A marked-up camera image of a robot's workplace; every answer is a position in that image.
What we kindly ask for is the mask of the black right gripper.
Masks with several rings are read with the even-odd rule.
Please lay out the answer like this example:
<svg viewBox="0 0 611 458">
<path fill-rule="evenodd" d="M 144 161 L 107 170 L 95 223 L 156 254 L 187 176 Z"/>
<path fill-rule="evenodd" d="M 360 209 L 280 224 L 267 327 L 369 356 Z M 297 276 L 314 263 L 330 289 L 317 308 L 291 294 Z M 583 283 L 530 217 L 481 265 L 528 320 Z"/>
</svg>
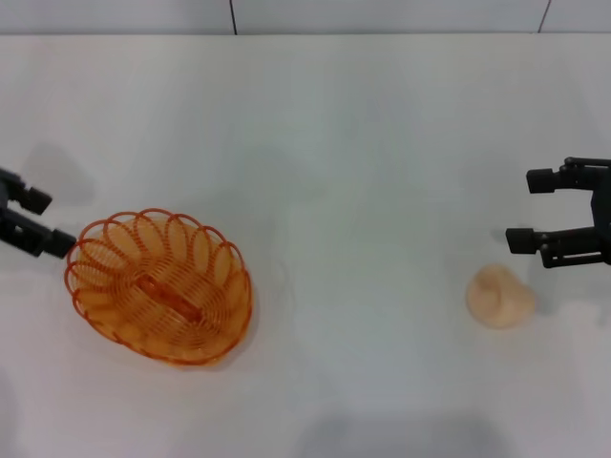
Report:
<svg viewBox="0 0 611 458">
<path fill-rule="evenodd" d="M 545 268 L 610 263 L 610 166 L 607 159 L 567 157 L 557 171 L 533 169 L 526 174 L 531 194 L 556 190 L 593 191 L 594 227 L 539 232 L 532 228 L 508 228 L 506 240 L 512 254 L 539 253 Z"/>
</svg>

